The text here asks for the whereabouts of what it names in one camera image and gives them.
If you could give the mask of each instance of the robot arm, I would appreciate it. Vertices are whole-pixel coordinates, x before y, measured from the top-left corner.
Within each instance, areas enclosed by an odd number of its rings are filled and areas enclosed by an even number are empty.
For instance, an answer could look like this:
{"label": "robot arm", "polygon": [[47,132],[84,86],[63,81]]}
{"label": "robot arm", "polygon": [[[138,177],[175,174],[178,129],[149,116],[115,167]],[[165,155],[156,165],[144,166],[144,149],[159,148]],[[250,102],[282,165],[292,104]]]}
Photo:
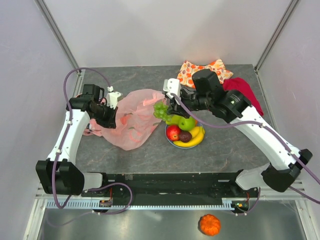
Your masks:
{"label": "robot arm", "polygon": [[116,128],[117,104],[123,98],[122,93],[113,91],[108,87],[106,103],[101,103],[99,98],[105,90],[94,84],[85,84],[82,94],[69,100],[72,108],[72,121],[69,123],[70,110],[67,106],[65,120],[60,135],[51,153],[46,160],[40,160],[36,164],[36,172],[47,194],[52,194],[52,173],[57,151],[60,152],[57,168],[55,170],[56,193],[60,195],[80,195],[83,190],[99,188],[102,184],[101,173],[82,173],[76,168],[76,154],[81,136],[90,122],[96,122],[104,128]]}
{"label": "robot arm", "polygon": [[[189,114],[174,98],[176,95],[190,111],[209,110],[228,124],[246,121],[261,123],[261,125],[240,124],[235,127],[266,155],[270,164],[251,170],[243,170],[238,175],[236,183],[244,190],[268,185],[278,192],[284,192],[298,177],[302,167],[265,127],[272,130],[273,128],[259,115],[241,92],[237,90],[224,91],[215,72],[209,69],[198,71],[193,74],[192,80],[195,91],[181,88],[178,79],[171,78],[164,82],[163,91],[170,99],[168,114],[189,117]],[[308,163],[312,157],[309,150],[299,150],[278,133],[276,134],[303,163]]]}

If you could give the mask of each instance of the orange patterned napkin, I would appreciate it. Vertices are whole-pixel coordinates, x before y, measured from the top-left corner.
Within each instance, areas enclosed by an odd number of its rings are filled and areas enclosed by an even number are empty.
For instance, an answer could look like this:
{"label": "orange patterned napkin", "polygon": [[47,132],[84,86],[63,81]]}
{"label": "orange patterned napkin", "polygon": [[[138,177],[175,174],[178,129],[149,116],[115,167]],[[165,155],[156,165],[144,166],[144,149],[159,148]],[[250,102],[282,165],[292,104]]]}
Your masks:
{"label": "orange patterned napkin", "polygon": [[211,71],[214,71],[218,75],[221,84],[224,83],[225,79],[229,79],[233,75],[231,71],[226,70],[226,66],[221,59],[213,61],[207,66],[194,65],[186,60],[180,68],[177,79],[180,80],[180,83],[182,85],[195,89],[196,87],[194,85],[194,82],[192,81],[192,74],[202,69],[210,69]]}

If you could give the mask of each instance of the stone tabletop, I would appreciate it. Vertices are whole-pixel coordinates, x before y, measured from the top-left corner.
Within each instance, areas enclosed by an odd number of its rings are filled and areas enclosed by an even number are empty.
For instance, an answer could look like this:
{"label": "stone tabletop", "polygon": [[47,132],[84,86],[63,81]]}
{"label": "stone tabletop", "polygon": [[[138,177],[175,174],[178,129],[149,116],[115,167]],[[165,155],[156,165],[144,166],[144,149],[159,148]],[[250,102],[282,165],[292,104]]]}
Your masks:
{"label": "stone tabletop", "polygon": [[[270,122],[266,104],[252,65],[227,65],[234,77],[245,79],[251,86]],[[145,89],[161,91],[164,79],[175,78],[180,66],[134,66],[97,68],[105,74],[116,91],[126,96],[129,92]],[[86,71],[83,84],[96,84],[107,89],[107,83],[94,72]],[[209,111],[195,114],[213,124],[226,124]],[[170,144],[165,136],[165,123],[154,130],[139,148],[125,151],[103,137],[82,136],[76,156],[76,166],[82,172],[105,173],[191,173],[236,172],[252,169],[268,162],[266,156],[235,128],[205,128],[201,144],[180,149]]]}

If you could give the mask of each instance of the small pumpkin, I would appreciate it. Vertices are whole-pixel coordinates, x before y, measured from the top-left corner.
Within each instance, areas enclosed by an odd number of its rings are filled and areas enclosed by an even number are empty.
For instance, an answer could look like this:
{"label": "small pumpkin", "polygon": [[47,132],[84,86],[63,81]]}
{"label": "small pumpkin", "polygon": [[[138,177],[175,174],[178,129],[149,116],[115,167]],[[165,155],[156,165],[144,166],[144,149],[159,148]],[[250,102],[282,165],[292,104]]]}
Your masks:
{"label": "small pumpkin", "polygon": [[215,236],[219,234],[221,229],[220,220],[211,214],[204,215],[200,219],[199,225],[201,232],[208,236]]}

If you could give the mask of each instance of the green apple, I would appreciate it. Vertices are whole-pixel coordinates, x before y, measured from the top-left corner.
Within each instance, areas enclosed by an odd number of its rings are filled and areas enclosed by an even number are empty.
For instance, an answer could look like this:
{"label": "green apple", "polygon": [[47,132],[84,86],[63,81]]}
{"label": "green apple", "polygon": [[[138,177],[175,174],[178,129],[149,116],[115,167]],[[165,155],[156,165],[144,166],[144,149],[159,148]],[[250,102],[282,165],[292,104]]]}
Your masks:
{"label": "green apple", "polygon": [[178,125],[179,124],[179,120],[182,118],[182,116],[178,116],[178,115],[172,115],[171,120],[170,121],[165,121],[165,123],[169,126],[171,125]]}
{"label": "green apple", "polygon": [[181,117],[178,126],[181,130],[190,131],[196,126],[196,120],[192,116],[189,118]]}

